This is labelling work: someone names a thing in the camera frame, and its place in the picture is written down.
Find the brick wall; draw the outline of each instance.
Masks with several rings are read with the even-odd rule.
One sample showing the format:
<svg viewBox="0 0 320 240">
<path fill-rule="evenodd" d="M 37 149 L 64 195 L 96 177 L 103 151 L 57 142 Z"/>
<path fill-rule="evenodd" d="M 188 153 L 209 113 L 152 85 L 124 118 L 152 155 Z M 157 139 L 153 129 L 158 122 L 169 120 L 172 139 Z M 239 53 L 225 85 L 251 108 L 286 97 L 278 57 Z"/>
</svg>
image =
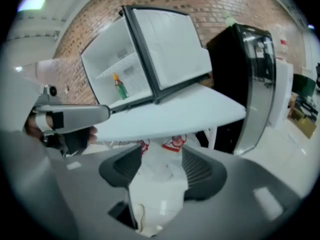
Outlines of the brick wall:
<svg viewBox="0 0 320 240">
<path fill-rule="evenodd" d="M 80 53 L 86 45 L 119 16 L 121 5 L 166 6 L 189 13 L 203 45 L 225 29 L 225 13 L 239 23 L 269 29 L 280 26 L 288 45 L 288 62 L 301 73 L 305 66 L 302 34 L 287 12 L 274 0 L 91 0 L 75 17 L 55 53 L 58 94 L 64 103 L 96 102 L 86 79 Z M 202 84 L 210 86 L 212 80 Z"/>
</svg>

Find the stainless steel refrigerator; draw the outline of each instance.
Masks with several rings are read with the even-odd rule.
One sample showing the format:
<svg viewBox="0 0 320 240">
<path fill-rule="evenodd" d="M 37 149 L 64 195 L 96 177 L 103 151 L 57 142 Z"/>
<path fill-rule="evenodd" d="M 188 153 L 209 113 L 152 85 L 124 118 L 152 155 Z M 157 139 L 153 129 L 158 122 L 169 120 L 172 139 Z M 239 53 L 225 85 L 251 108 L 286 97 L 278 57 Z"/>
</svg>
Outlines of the stainless steel refrigerator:
<svg viewBox="0 0 320 240">
<path fill-rule="evenodd" d="M 259 142 L 275 95 L 276 57 L 271 34 L 234 24 L 207 44 L 214 89 L 246 107 L 243 120 L 217 129 L 215 149 L 240 155 Z"/>
</svg>

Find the white tabletop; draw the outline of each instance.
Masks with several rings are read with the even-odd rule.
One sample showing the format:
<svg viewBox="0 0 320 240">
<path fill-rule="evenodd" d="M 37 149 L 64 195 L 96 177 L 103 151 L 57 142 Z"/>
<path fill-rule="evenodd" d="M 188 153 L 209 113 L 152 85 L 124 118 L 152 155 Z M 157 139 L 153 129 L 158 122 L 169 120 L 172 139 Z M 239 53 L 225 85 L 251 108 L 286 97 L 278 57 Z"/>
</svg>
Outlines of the white tabletop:
<svg viewBox="0 0 320 240">
<path fill-rule="evenodd" d="M 246 116 L 246 109 L 223 94 L 195 83 L 162 99 L 112 114 L 95 125 L 98 141 L 138 141 L 195 133 Z"/>
</svg>

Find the green bottle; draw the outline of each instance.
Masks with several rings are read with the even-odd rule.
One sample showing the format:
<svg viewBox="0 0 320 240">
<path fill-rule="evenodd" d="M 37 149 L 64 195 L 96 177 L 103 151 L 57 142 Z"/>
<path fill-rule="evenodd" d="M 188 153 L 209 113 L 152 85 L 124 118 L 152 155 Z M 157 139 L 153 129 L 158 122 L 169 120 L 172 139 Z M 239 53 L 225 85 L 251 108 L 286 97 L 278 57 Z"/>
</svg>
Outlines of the green bottle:
<svg viewBox="0 0 320 240">
<path fill-rule="evenodd" d="M 125 88 L 125 85 L 122 81 L 120 81 L 119 76 L 116 73 L 113 73 L 113 79 L 114 79 L 115 88 L 116 88 L 118 94 L 120 95 L 121 99 L 124 100 L 124 99 L 128 98 L 128 93 Z"/>
</svg>

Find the white wall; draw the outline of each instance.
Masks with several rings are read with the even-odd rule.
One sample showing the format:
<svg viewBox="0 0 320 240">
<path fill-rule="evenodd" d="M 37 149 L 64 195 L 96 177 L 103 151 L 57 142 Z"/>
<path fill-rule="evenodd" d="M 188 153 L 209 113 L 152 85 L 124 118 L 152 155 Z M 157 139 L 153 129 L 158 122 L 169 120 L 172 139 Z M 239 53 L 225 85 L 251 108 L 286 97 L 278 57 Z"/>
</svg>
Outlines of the white wall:
<svg viewBox="0 0 320 240">
<path fill-rule="evenodd" d="M 304 31 L 302 36 L 305 49 L 305 69 L 302 70 L 302 74 L 316 80 L 316 66 L 320 63 L 320 41 L 311 29 Z"/>
<path fill-rule="evenodd" d="M 21 38 L 4 43 L 2 51 L 10 66 L 19 67 L 52 59 L 55 43 L 51 36 Z"/>
</svg>

